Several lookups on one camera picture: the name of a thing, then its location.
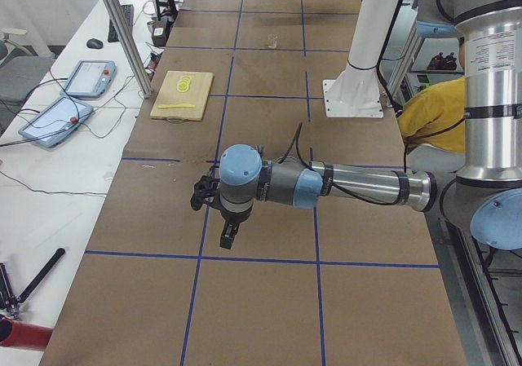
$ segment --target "red object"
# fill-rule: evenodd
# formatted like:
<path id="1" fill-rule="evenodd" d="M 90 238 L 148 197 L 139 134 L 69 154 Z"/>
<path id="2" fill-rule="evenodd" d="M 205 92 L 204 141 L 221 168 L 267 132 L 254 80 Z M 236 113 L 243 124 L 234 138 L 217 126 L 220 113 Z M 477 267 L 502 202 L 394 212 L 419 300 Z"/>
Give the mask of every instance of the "red object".
<path id="1" fill-rule="evenodd" d="M 44 351 L 52 329 L 3 318 L 0 320 L 0 346 Z"/>

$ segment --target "glass cup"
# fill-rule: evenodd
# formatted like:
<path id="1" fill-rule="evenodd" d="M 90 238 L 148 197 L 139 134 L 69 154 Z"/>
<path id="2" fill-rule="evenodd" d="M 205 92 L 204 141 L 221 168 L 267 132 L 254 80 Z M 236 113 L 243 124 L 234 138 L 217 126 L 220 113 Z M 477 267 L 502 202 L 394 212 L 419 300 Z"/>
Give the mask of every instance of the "glass cup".
<path id="1" fill-rule="evenodd" d="M 270 33 L 267 36 L 267 47 L 271 50 L 275 50 L 277 48 L 277 35 L 274 33 Z"/>

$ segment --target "tablet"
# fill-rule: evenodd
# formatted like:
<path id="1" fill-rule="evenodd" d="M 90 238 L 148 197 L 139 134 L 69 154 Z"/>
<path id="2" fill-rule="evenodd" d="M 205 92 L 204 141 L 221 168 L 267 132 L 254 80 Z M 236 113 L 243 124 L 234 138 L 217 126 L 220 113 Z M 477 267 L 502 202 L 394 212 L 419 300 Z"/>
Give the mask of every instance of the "tablet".
<path id="1" fill-rule="evenodd" d="M 93 108 L 89 104 L 62 95 L 20 128 L 18 133 L 45 148 L 52 148 L 63 142 L 92 113 Z"/>
<path id="2" fill-rule="evenodd" d="M 79 99 L 97 99 L 107 90 L 115 72 L 112 60 L 80 60 L 63 91 Z"/>

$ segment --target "silver metal pole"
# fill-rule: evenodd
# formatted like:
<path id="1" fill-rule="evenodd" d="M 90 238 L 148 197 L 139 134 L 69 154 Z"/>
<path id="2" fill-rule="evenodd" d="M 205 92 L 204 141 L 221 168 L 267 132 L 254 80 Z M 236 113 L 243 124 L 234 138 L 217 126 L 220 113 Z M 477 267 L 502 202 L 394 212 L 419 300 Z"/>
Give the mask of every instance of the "silver metal pole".
<path id="1" fill-rule="evenodd" d="M 148 75 L 145 72 L 145 68 L 142 65 L 141 58 L 139 57 L 138 49 L 132 38 L 131 29 L 129 29 L 125 18 L 123 17 L 122 9 L 120 8 L 120 2 L 118 0 L 103 0 L 105 8 L 107 9 L 108 16 L 113 21 L 114 28 L 116 28 L 117 36 L 122 44 L 123 50 L 127 60 L 129 61 L 130 68 L 135 75 L 136 81 L 138 81 L 141 91 L 143 91 L 144 97 L 147 98 L 152 94 L 152 87 L 148 80 Z"/>
<path id="2" fill-rule="evenodd" d="M 402 80 L 414 65 L 423 44 L 424 38 L 417 35 L 417 24 L 414 22 L 409 31 L 409 36 L 406 40 L 405 46 L 402 49 L 400 55 L 401 59 L 393 69 L 389 79 L 388 89 L 391 96 L 395 96 L 396 92 L 400 89 Z"/>

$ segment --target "white wall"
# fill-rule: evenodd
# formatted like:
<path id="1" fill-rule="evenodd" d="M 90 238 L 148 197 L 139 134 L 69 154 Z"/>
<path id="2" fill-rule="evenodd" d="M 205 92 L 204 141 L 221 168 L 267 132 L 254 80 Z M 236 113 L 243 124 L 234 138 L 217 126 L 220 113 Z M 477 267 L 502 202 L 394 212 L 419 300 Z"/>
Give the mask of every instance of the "white wall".
<path id="1" fill-rule="evenodd" d="M 13 40 L 46 53 L 45 45 L 65 45 L 98 0 L 0 0 L 0 28 L 27 29 Z"/>

